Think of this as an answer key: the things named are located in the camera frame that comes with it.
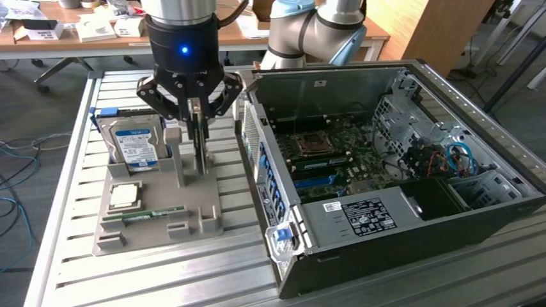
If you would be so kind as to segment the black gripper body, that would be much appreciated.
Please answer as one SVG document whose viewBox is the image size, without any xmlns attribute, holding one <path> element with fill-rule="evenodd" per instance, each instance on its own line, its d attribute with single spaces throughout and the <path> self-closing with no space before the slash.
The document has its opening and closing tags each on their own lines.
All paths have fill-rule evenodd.
<svg viewBox="0 0 546 307">
<path fill-rule="evenodd" d="M 223 80 L 219 63 L 219 19 L 215 14 L 197 23 L 169 25 L 157 22 L 149 15 L 145 26 L 155 60 L 153 77 L 167 90 L 180 90 L 183 83 L 188 98 L 200 91 L 211 93 Z"/>
</svg>

